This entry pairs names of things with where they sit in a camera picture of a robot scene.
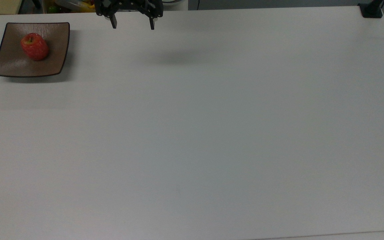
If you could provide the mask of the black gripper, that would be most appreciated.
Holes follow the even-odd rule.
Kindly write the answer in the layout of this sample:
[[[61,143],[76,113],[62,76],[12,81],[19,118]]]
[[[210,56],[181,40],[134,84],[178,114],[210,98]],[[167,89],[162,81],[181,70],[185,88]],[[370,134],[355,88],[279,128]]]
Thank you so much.
[[[154,30],[155,22],[163,16],[164,6],[161,0],[95,0],[95,11],[108,18],[113,29],[117,28],[116,12],[140,12],[149,18],[150,28]]]

